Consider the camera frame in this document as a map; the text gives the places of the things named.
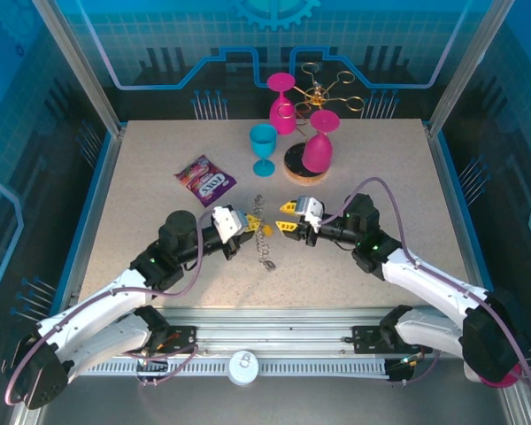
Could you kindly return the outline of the keyring holder with metal rings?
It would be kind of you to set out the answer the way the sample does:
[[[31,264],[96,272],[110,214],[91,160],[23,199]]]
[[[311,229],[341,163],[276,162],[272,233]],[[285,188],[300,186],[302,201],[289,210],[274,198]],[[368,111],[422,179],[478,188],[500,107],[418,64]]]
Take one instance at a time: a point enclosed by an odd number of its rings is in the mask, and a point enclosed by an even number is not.
[[[253,201],[253,214],[256,217],[259,217],[261,219],[260,222],[263,223],[263,225],[266,224],[264,217],[263,217],[263,210],[264,210],[265,200],[262,195],[258,194],[254,201]],[[255,240],[256,240],[256,246],[258,251],[258,261],[259,263],[265,268],[266,271],[272,272],[276,265],[270,260],[269,254],[270,254],[270,247],[265,241],[266,236],[263,234],[263,230],[261,232],[255,233]]]

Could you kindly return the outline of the purple candy bag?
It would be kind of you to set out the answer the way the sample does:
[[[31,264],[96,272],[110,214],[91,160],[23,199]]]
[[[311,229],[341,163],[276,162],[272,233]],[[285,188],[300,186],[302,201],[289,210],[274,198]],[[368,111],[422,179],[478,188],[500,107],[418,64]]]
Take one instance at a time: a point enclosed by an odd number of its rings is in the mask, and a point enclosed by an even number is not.
[[[174,176],[204,207],[213,204],[237,183],[234,177],[215,166],[205,155]]]

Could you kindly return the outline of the pink plastic goblet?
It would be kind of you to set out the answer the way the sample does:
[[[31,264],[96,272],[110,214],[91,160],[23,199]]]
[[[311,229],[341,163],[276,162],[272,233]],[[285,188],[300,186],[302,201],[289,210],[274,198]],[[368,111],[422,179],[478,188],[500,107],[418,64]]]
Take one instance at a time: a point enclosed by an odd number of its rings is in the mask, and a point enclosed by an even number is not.
[[[302,163],[308,171],[323,174],[330,167],[333,156],[329,134],[339,128],[340,119],[332,111],[319,110],[312,114],[309,122],[317,134],[305,144]]]
[[[286,97],[295,82],[289,73],[274,73],[266,82],[267,87],[277,94],[270,107],[269,120],[279,135],[289,135],[296,130],[295,106]]]

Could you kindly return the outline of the blue plastic goblet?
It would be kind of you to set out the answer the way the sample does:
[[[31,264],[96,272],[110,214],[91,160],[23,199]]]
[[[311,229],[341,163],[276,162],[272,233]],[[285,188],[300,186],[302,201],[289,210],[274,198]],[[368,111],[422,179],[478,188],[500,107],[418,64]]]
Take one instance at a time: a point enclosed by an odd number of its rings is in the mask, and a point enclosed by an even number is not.
[[[250,131],[251,148],[258,157],[253,172],[259,177],[269,177],[275,171],[270,157],[277,147],[277,135],[276,129],[270,124],[258,124]]]

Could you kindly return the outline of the white round knob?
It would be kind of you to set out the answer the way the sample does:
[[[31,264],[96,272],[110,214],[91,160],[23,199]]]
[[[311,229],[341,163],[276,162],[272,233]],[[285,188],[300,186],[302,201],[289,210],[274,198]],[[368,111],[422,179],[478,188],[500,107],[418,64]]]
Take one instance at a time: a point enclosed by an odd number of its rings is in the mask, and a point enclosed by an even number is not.
[[[258,372],[258,358],[252,352],[238,351],[228,362],[227,376],[235,385],[245,387],[252,384]]]

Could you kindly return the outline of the pink and white cup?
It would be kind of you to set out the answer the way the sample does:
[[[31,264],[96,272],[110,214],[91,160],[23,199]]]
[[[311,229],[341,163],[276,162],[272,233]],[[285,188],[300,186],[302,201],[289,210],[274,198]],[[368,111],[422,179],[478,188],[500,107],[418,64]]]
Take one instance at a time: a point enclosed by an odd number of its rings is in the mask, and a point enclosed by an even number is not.
[[[480,376],[480,381],[483,384],[491,388],[497,388],[497,389],[512,387],[515,383],[519,382],[520,379],[521,379],[521,370],[519,368],[513,369],[500,382],[492,382]]]

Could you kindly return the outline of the aluminium side rail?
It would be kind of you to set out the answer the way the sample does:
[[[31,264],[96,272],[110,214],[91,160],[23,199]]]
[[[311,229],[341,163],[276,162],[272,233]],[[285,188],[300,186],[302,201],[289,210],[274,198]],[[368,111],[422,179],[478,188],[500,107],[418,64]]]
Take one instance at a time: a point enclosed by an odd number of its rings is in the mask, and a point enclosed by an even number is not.
[[[118,136],[111,136],[98,158],[67,258],[63,307],[74,305],[79,298],[125,131],[126,127],[123,127]]]
[[[428,134],[427,141],[469,282],[487,290],[493,290],[494,286],[446,139],[442,133],[438,135]]]

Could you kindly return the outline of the aluminium mounting rail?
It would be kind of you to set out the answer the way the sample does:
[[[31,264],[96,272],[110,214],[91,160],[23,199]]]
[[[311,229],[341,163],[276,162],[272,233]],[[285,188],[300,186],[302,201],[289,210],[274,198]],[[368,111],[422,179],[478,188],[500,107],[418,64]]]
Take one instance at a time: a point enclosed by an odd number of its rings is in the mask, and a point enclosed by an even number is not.
[[[387,308],[352,309],[204,309],[161,308],[174,326],[194,326],[201,352],[211,356],[248,349],[280,357],[350,356],[359,339],[356,326],[379,327]],[[409,344],[422,344],[461,357],[461,330],[432,308],[412,309],[397,321],[397,334]]]

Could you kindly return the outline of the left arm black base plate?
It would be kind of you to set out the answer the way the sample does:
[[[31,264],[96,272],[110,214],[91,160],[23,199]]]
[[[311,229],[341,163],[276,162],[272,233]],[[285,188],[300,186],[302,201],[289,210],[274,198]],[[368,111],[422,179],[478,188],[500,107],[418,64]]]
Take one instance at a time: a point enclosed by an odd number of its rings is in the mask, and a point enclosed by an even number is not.
[[[168,326],[156,330],[150,338],[150,354],[171,354],[182,349],[192,352],[196,333],[195,326]]]

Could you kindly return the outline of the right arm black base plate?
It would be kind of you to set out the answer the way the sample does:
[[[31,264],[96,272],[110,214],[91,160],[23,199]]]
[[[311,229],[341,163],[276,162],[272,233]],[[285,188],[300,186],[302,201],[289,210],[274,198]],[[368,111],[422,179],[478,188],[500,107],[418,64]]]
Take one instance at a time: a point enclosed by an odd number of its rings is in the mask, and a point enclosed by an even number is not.
[[[422,347],[405,343],[394,330],[382,329],[379,326],[355,326],[351,328],[350,337],[356,354],[417,354]]]

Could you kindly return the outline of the aluminium frame post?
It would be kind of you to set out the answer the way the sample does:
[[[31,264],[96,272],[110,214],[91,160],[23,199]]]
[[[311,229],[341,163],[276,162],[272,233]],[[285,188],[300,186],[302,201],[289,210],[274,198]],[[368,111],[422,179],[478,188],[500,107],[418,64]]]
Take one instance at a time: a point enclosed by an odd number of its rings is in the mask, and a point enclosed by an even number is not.
[[[464,92],[466,85],[484,59],[490,44],[504,23],[514,2],[515,0],[492,0],[481,24],[474,33],[473,39],[469,43],[465,54],[461,58],[449,84],[431,115],[427,125],[428,140],[438,137],[443,125]]]
[[[31,0],[88,100],[112,137],[120,137],[122,127],[86,55],[73,35],[63,13],[53,0]]]

